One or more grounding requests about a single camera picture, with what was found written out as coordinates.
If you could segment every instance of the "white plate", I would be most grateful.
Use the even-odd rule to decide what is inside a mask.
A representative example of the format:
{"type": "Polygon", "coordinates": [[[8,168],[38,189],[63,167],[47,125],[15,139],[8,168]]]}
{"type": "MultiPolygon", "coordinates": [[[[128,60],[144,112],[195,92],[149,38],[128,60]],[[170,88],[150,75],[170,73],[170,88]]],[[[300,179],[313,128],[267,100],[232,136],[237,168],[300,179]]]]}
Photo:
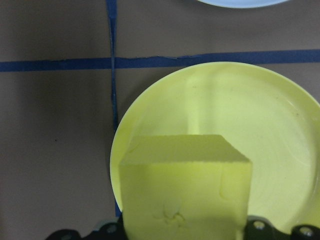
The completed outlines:
{"type": "Polygon", "coordinates": [[[288,0],[198,0],[200,2],[225,8],[248,9],[279,4],[288,0]]]}

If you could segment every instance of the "blue tape line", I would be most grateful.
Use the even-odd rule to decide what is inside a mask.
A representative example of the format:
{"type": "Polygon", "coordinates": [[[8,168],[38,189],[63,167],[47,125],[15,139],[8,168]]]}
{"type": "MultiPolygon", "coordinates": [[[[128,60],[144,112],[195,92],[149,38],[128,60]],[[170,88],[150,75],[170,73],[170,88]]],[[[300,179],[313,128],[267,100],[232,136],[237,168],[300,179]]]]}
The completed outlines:
{"type": "MultiPolygon", "coordinates": [[[[248,64],[320,63],[320,49],[207,53],[193,56],[116,57],[115,69],[186,67],[208,62],[241,62],[248,64]]],[[[5,61],[0,72],[59,71],[111,69],[111,58],[66,60],[5,61]]]]}
{"type": "Polygon", "coordinates": [[[160,68],[185,67],[209,62],[241,62],[248,64],[293,64],[319,63],[320,49],[285,50],[285,51],[251,51],[207,53],[193,56],[164,57],[151,56],[140,58],[117,58],[116,67],[129,68],[160,68]]]}
{"type": "Polygon", "coordinates": [[[82,69],[110,69],[110,58],[81,58],[65,60],[4,61],[0,72],[29,72],[82,69]]]}
{"type": "Polygon", "coordinates": [[[106,0],[109,20],[110,32],[110,47],[111,47],[111,103],[112,103],[112,118],[113,131],[116,133],[118,120],[117,107],[117,89],[116,89],[116,33],[117,33],[117,0],[106,0]]]}

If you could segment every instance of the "plate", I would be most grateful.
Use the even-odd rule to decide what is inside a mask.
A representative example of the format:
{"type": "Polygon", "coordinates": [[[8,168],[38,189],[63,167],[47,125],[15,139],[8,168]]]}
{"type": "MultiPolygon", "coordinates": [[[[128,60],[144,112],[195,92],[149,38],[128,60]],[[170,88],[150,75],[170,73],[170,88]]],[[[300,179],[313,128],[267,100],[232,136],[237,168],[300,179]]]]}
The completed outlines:
{"type": "Polygon", "coordinates": [[[146,89],[115,134],[110,175],[122,209],[119,163],[133,136],[219,134],[253,162],[248,214],[289,233],[320,227],[320,105],[288,78],[239,62],[183,68],[146,89]]]}
{"type": "Polygon", "coordinates": [[[288,0],[198,0],[200,2],[225,8],[248,9],[265,7],[288,0]]]}

